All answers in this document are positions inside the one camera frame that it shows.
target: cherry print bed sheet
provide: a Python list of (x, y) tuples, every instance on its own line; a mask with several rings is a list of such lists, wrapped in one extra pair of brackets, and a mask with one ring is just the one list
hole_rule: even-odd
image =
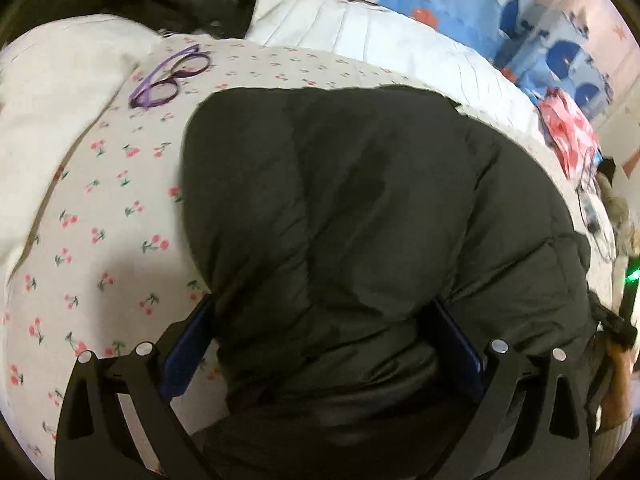
[[(145, 73), (185, 47), (210, 51), (211, 66), (183, 80), (172, 102), (129, 109)], [(81, 139), (57, 181), (33, 245), (10, 283), (0, 335), (6, 418), (46, 478), (60, 405), (77, 355), (131, 351), (183, 319), (206, 292), (180, 228), (182, 134), (199, 102), (233, 87), (340, 88), (422, 83), (331, 53), (264, 48), (209, 36), (164, 40)], [(225, 414), (225, 385), (210, 348), (174, 409), (188, 431)], [(157, 463), (124, 405), (143, 459)]]

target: bed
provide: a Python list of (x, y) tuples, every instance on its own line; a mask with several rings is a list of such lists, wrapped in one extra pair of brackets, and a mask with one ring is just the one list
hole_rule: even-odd
[[(91, 21), (107, 20), (110, 26), (132, 27), (113, 17)], [(63, 25), (66, 32), (60, 32), (60, 24), (36, 30), (21, 54), (28, 56), (36, 43), (44, 48), (52, 26), (58, 27), (56, 34), (71, 34), (68, 25)], [(529, 98), (477, 52), (423, 23), (362, 2), (258, 0), (245, 41), (206, 35), (162, 39), (138, 28), (136, 33), (137, 43), (114, 60), (120, 64), (110, 85), (100, 86), (101, 98), (66, 130), (64, 141), (39, 146), (34, 136), (33, 144), (23, 147), (25, 166), (41, 172), (31, 183), (31, 201), (15, 202), (12, 209), (22, 230), (14, 233), (5, 269), (11, 279), (0, 327), (0, 407), (47, 478), (53, 475), (57, 418), (76, 356), (87, 348), (99, 356), (118, 355), (141, 340), (155, 340), (206, 292), (180, 230), (178, 162), (190, 113), (212, 92), (236, 86), (382, 84), (434, 89), (459, 102), (460, 113), (522, 146), (556, 184), (575, 229), (587, 234), (574, 187), (546, 146)], [(60, 48), (70, 38), (61, 36)], [(137, 81), (169, 53), (190, 44), (210, 50), (209, 71), (180, 88), (175, 106), (129, 110), (127, 97)], [(51, 84), (58, 88), (53, 76)], [(86, 94), (86, 89), (76, 91), (78, 98)], [(52, 118), (68, 117), (66, 110), (56, 112), (51, 110)], [(34, 147), (46, 156), (34, 157)], [(610, 276), (610, 263), (592, 243), (588, 282), (607, 304)], [(215, 348), (210, 348), (174, 409), (194, 432), (225, 415), (224, 395)], [(196, 402), (203, 397), (219, 402), (209, 402), (203, 411)], [(130, 406), (127, 415), (135, 427)], [(134, 437), (145, 463), (155, 468), (140, 428)]]

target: blue cartoon curtain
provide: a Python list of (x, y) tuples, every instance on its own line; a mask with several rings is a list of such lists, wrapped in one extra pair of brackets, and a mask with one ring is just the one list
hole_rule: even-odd
[(590, 119), (612, 102), (610, 71), (620, 68), (622, 87), (630, 70), (640, 72), (638, 44), (610, 0), (368, 1), (472, 47), (533, 102), (547, 88), (564, 89)]

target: blue fabric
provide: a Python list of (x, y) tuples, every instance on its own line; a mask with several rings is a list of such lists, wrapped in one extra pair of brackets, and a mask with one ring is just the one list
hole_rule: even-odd
[(535, 103), (562, 88), (591, 119), (612, 99), (608, 75), (584, 50), (587, 27), (574, 15), (535, 0), (377, 0), (472, 47), (502, 70)]

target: orange star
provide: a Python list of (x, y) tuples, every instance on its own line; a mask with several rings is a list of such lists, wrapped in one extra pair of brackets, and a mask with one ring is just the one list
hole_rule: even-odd
[(613, 29), (613, 33), (617, 35), (617, 37), (619, 37), (620, 40), (624, 40), (626, 38), (625, 31), (622, 30), (622, 27), (620, 27), (619, 25)]
[(436, 18), (433, 12), (428, 9), (415, 9), (413, 14), (414, 20), (416, 22), (424, 23), (425, 25), (429, 25), (431, 28), (438, 30), (438, 25), (440, 24), (440, 20)]
[(500, 70), (500, 73), (512, 83), (515, 83), (518, 80), (518, 76), (513, 73), (513, 70), (511, 70), (511, 68), (503, 68), (502, 70)]

